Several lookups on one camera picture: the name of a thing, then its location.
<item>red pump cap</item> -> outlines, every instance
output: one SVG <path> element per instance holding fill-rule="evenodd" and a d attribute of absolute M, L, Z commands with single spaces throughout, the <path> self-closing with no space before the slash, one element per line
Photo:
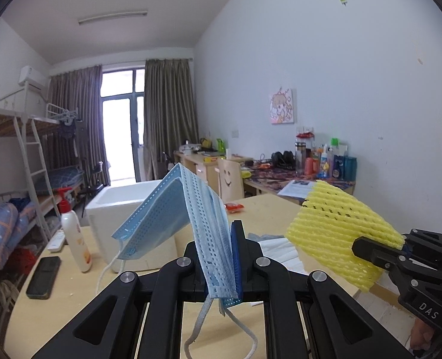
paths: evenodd
<path fill-rule="evenodd" d="M 58 210 L 60 213 L 68 213 L 71 211 L 71 205 L 68 200 L 65 198 L 65 193 L 70 191 L 72 188 L 59 188 L 57 189 L 58 194 L 62 198 L 60 203 L 58 204 Z"/>

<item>desk drawer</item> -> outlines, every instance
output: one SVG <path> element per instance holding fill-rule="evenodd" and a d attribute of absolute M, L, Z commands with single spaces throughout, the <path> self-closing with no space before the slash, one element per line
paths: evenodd
<path fill-rule="evenodd" d="M 204 165 L 196 165 L 196 175 L 207 183 L 207 170 Z"/>

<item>yellow foam net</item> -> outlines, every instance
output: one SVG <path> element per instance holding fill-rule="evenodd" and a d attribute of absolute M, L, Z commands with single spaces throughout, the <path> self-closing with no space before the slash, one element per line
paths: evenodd
<path fill-rule="evenodd" d="M 382 269 L 352 253 L 360 236 L 401 249 L 402 235 L 355 197 L 317 181 L 285 237 L 319 263 L 363 291 L 379 279 Z"/>

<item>blue bedding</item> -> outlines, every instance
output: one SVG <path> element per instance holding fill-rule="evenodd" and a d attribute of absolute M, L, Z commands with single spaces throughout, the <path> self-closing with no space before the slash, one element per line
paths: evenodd
<path fill-rule="evenodd" d="M 49 171 L 48 178 L 52 189 L 69 188 L 83 181 L 83 171 L 76 166 L 61 168 Z M 39 196 L 48 194 L 44 177 L 36 182 L 35 190 Z"/>
<path fill-rule="evenodd" d="M 30 202 L 21 213 L 10 203 L 0 206 L 0 270 L 12 251 L 28 232 L 30 220 L 35 216 L 35 205 Z"/>

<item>red snack packet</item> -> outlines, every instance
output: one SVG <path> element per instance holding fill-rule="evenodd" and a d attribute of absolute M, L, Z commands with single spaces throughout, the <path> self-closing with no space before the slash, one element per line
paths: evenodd
<path fill-rule="evenodd" d="M 244 205 L 238 204 L 237 202 L 228 202 L 224 204 L 224 206 L 226 207 L 227 213 L 236 213 L 244 209 Z"/>

